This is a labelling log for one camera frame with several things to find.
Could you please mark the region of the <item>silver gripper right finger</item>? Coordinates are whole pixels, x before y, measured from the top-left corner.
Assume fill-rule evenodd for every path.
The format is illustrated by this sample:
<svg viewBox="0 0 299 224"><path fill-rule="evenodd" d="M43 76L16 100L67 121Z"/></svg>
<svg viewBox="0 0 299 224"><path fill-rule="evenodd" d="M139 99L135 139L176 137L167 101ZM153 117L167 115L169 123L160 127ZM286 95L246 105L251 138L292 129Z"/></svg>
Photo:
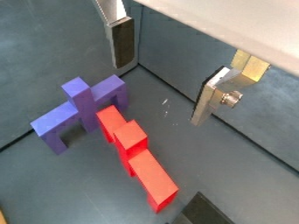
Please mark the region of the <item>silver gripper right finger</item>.
<svg viewBox="0 0 299 224"><path fill-rule="evenodd" d="M200 126L220 105L234 108L243 94L239 92L256 84L270 64L250 53L236 50L231 61L231 68L221 66L201 83L191 123Z"/></svg>

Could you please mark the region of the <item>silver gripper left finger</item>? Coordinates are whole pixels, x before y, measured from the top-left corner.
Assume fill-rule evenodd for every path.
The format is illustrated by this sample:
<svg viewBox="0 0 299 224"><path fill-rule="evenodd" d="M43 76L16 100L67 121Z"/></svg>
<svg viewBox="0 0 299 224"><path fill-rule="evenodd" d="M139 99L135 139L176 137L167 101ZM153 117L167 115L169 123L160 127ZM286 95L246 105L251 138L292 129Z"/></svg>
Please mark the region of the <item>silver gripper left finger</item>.
<svg viewBox="0 0 299 224"><path fill-rule="evenodd" d="M92 0L105 26L115 68L135 58L135 20L127 15L123 0Z"/></svg>

